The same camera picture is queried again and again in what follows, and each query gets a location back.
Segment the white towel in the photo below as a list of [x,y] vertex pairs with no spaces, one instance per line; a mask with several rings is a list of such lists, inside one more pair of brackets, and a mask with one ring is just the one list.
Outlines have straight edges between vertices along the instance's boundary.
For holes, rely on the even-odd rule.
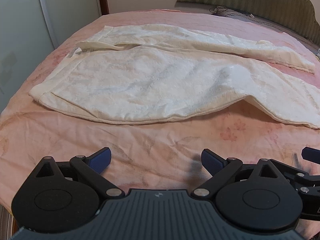
[[65,58],[30,95],[61,113],[111,124],[178,121],[246,100],[277,121],[320,128],[320,91],[267,63],[138,46]]
[[270,41],[249,41],[231,35],[187,30],[167,24],[105,26],[102,31],[77,44],[83,51],[124,50],[130,48],[128,45],[154,45],[236,54],[315,73],[313,63],[294,50],[275,46]]

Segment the sliding closet door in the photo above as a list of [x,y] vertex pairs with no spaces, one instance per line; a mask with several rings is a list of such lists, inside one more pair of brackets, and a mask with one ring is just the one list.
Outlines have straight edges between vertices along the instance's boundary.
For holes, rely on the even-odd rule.
[[40,0],[55,47],[100,17],[99,0]]
[[0,0],[0,112],[53,51],[39,0]]

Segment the pink blanket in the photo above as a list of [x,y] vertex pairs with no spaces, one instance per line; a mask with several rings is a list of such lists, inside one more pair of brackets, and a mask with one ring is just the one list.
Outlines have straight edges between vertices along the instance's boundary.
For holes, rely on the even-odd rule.
[[[11,98],[0,117],[0,204],[11,210],[11,201],[43,156],[68,161],[110,147],[112,161],[103,176],[123,190],[129,188],[192,190],[210,174],[200,155],[209,148],[224,158],[244,163],[273,158],[320,174],[320,165],[301,158],[305,146],[320,148],[320,131],[274,121],[246,102],[181,122],[147,125],[109,125],[60,114],[37,104],[29,90],[41,83],[71,51],[75,43],[100,31],[104,25],[163,23],[187,29],[230,34],[249,40],[268,40],[287,46],[316,64],[310,74],[273,64],[280,71],[320,88],[320,62],[289,35],[253,23],[206,14],[169,10],[125,12],[102,16],[82,28],[52,52]],[[319,222],[300,220],[297,228],[306,239],[320,231]]]

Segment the metal pin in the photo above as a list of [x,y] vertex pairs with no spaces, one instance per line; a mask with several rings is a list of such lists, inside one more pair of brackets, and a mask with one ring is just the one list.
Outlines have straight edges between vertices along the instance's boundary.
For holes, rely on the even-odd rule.
[[199,197],[205,197],[210,194],[210,191],[205,188],[197,188],[193,191],[193,193]]
[[122,194],[119,188],[110,188],[106,191],[106,194],[110,197],[118,197]]
[[300,190],[304,193],[308,193],[309,189],[307,187],[301,187]]

